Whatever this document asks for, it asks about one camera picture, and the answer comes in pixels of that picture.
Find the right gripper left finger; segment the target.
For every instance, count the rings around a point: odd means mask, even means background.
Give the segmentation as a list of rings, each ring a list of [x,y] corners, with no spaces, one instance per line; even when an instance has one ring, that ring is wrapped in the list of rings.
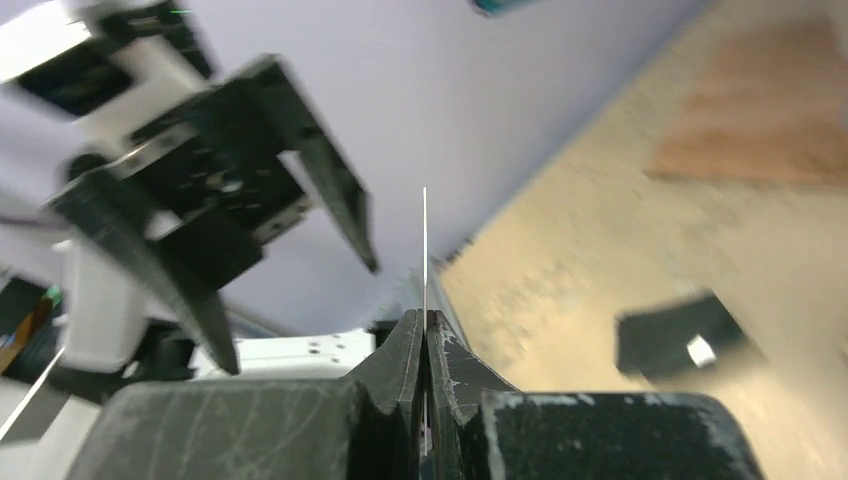
[[[415,479],[423,315],[350,373],[141,383],[104,407],[72,479]]]

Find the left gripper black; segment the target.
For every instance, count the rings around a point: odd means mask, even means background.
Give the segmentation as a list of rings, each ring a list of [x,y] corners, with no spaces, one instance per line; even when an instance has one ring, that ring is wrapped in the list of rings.
[[[221,297],[196,272],[243,272],[312,203],[280,161],[292,151],[336,226],[376,274],[370,195],[276,55],[167,112],[135,150],[49,199],[154,298],[224,372],[240,372]]]

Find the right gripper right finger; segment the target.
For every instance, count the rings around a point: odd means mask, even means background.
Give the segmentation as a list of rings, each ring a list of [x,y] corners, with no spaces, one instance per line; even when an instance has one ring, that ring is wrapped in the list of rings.
[[[703,394],[523,392],[427,315],[437,479],[760,479],[740,425]]]

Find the black credit card stack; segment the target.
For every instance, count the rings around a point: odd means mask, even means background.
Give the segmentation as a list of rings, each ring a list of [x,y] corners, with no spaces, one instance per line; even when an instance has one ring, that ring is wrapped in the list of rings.
[[[695,371],[731,375],[766,367],[769,360],[720,298],[707,290],[619,314],[614,364],[625,376],[664,383]]]

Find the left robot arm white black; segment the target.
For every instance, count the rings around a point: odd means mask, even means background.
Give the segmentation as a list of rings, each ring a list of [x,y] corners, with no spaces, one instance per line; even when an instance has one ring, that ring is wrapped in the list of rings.
[[[91,148],[49,210],[72,230],[57,386],[102,401],[147,379],[334,378],[373,334],[234,343],[220,290],[323,203],[370,271],[367,193],[284,63],[255,60],[220,84],[204,60],[143,67],[55,58],[14,85],[72,116]]]

